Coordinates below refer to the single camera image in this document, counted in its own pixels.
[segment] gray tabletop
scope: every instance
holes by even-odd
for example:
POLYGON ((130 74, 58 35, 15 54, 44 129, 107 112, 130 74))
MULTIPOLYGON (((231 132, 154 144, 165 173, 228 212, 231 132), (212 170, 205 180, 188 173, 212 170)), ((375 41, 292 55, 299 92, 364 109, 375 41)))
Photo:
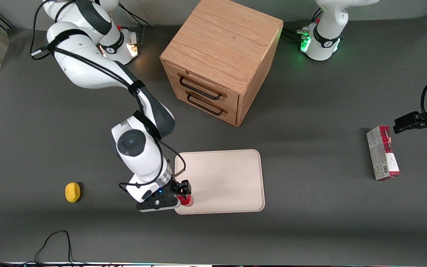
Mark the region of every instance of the gray tabletop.
MULTIPOLYGON (((138 212, 117 186, 132 173, 110 134, 135 100, 78 88, 53 58, 32 61, 30 32, 13 30, 0 71, 0 261, 30 260, 68 230, 81 261, 427 266, 427 130, 393 135, 402 177, 385 182, 373 179, 365 138, 419 109, 427 17, 350 22, 326 62, 281 39, 240 128, 176 99, 159 55, 177 30, 147 29, 129 69, 176 117, 165 142, 178 151, 260 152, 264 210, 138 212), (64 198, 70 181, 85 184, 77 204, 64 198)), ((64 237, 41 258, 65 261, 64 237)))

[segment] wooden cabinet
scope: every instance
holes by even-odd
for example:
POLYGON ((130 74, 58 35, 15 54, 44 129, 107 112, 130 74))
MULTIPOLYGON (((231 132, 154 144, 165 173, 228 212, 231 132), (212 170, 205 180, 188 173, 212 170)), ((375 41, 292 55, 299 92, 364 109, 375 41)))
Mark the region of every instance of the wooden cabinet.
POLYGON ((161 54, 177 98, 240 126, 271 67, 283 21, 201 0, 161 54))

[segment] red and white box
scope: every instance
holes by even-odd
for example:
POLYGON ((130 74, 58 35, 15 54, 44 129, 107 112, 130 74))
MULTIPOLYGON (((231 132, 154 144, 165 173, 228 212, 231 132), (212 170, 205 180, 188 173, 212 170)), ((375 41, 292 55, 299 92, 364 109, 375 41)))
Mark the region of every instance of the red and white box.
POLYGON ((367 133, 375 180, 386 181, 400 176, 400 169, 391 149, 389 126, 378 126, 367 133))

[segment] sponge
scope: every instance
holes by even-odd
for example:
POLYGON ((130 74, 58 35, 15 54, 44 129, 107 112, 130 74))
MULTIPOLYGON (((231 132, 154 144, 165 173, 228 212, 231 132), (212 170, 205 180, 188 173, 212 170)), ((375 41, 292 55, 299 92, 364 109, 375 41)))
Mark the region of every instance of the sponge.
POLYGON ((76 182, 71 182, 66 186, 66 199, 70 203, 75 203, 80 198, 80 186, 76 182))

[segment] metal handle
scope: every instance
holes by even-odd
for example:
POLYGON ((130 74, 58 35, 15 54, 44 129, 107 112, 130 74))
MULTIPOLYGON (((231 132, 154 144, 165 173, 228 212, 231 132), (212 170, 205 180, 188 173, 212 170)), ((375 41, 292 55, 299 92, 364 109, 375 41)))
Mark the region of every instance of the metal handle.
POLYGON ((198 103, 196 103, 196 102, 194 102, 194 101, 190 100, 190 97, 191 97, 191 96, 192 96, 191 94, 189 94, 189 95, 187 96, 187 101, 189 101, 189 103, 192 103, 192 104, 194 104, 195 106, 198 106, 199 108, 202 108, 203 110, 205 110, 205 111, 207 111, 207 112, 210 112, 210 113, 212 113, 212 114, 213 114, 213 115, 215 115, 215 116, 220 116, 220 115, 224 112, 224 110, 223 110, 223 109, 221 109, 221 110, 220 110, 220 112, 215 112, 215 111, 213 111, 213 110, 211 110, 211 109, 208 109, 208 108, 204 107, 203 105, 200 105, 200 104, 198 104, 198 103))
POLYGON ((221 93, 219 93, 219 94, 218 94, 218 96, 211 96, 211 95, 209 95, 208 93, 204 93, 204 92, 202 92, 202 91, 199 91, 198 89, 195 89, 195 88, 193 88, 192 86, 190 86, 190 85, 188 85, 188 84, 186 84, 186 83, 183 83, 183 82, 182 82, 182 81, 183 81, 183 79, 184 79, 184 77, 183 77, 183 76, 181 76, 181 78, 179 79, 179 83, 180 83, 182 86, 184 86, 185 88, 191 89, 192 91, 194 91, 194 92, 196 92, 196 93, 199 93, 199 94, 201 94, 202 96, 205 96, 205 97, 210 98, 210 99, 212 99, 212 100, 218 100, 218 99, 220 98, 220 96, 222 96, 222 94, 221 94, 221 93))

